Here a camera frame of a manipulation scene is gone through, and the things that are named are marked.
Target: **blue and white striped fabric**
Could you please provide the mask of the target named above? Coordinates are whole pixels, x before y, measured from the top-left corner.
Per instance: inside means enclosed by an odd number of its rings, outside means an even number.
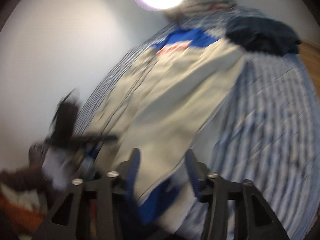
[[[237,8],[226,13],[182,20],[183,28],[199,28],[224,36],[234,16],[264,17],[257,10]],[[89,125],[94,112],[116,82],[148,47],[163,40],[169,25],[145,44],[129,51],[105,77],[79,114],[76,133]],[[285,57],[247,53],[247,63],[231,94],[211,170],[225,179],[251,179],[263,192],[289,237],[302,239],[320,199],[320,109],[313,84],[297,55]],[[178,233],[199,239],[205,204],[195,203]],[[232,237],[232,225],[229,237]]]

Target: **wall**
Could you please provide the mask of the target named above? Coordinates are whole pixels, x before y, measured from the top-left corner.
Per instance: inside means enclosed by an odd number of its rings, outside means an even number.
[[[260,9],[283,21],[304,39],[320,47],[320,27],[302,0],[238,0],[239,4]]]
[[[85,102],[133,46],[167,24],[134,0],[22,0],[0,32],[0,170],[27,163],[57,103]]]

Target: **beige garment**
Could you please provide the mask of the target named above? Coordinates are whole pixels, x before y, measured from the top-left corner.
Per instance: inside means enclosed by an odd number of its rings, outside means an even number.
[[[114,167],[133,148],[140,149],[135,183],[139,204],[183,164],[185,151],[220,109],[243,63],[242,49],[225,39],[207,48],[160,55],[148,49],[118,81],[89,130],[119,135]],[[99,155],[105,153],[103,148]],[[99,159],[99,166],[105,166]]]

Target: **orange fabric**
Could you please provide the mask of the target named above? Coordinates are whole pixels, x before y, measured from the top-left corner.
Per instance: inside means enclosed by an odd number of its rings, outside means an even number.
[[[10,201],[0,191],[0,209],[6,215],[12,230],[18,235],[31,236],[44,219],[44,214],[39,211],[29,211]]]

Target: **wooden floor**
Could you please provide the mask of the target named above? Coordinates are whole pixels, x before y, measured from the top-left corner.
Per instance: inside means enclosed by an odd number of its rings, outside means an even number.
[[[320,95],[320,49],[303,42],[299,45],[299,53]]]

